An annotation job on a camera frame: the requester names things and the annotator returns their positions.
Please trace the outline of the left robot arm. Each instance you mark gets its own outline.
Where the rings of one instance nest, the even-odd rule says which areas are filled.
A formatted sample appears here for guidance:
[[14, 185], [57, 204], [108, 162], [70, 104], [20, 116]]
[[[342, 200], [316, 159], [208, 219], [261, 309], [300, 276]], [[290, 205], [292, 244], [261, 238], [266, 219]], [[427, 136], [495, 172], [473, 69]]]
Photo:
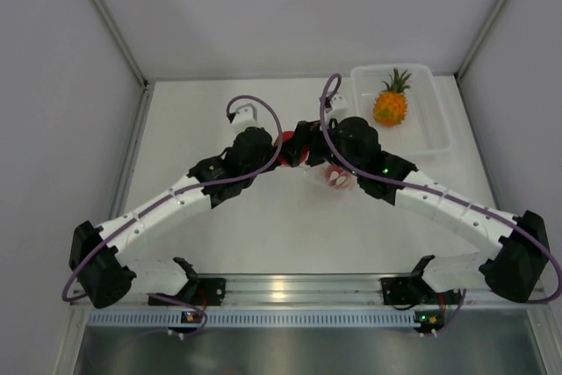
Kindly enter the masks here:
[[73, 233], [71, 282], [97, 308], [114, 305], [128, 293], [153, 294], [189, 304], [200, 279], [185, 259], [141, 261], [134, 252], [197, 214], [241, 194], [257, 175], [277, 164], [281, 144], [262, 128], [239, 133], [220, 155], [200, 161], [168, 190], [143, 206], [94, 226], [86, 220]]

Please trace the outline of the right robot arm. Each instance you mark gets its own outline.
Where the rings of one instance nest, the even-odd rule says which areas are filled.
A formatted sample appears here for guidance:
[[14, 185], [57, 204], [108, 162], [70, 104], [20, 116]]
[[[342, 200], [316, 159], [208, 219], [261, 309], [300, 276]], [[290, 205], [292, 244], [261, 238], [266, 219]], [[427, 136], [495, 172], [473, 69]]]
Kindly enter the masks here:
[[425, 256], [409, 281], [411, 294], [429, 302], [440, 292], [488, 287], [528, 303], [549, 261], [544, 219], [487, 208], [432, 180], [413, 163], [382, 149], [375, 128], [359, 117], [298, 123], [282, 143], [280, 162], [291, 167], [325, 162], [347, 170], [368, 196], [434, 221], [469, 242], [475, 253]]

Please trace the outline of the fake pineapple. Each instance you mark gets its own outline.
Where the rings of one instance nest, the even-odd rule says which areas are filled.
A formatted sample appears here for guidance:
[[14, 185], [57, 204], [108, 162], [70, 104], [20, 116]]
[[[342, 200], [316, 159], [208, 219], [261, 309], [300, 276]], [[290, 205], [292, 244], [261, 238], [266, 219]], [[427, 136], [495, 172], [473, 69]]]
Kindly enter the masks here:
[[400, 125], [407, 116], [408, 102], [406, 91], [411, 89], [409, 70], [393, 69], [389, 81], [383, 81], [385, 88], [380, 91], [372, 109], [374, 120], [381, 126]]

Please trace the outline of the clear zip top bag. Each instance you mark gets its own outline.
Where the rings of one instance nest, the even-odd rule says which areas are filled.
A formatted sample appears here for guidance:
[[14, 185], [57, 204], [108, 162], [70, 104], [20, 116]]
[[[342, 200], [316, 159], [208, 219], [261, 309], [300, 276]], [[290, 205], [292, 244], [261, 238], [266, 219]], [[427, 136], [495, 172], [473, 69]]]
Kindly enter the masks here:
[[351, 191], [356, 185], [356, 177], [349, 171], [331, 163], [323, 163], [305, 171], [309, 182], [331, 191]]

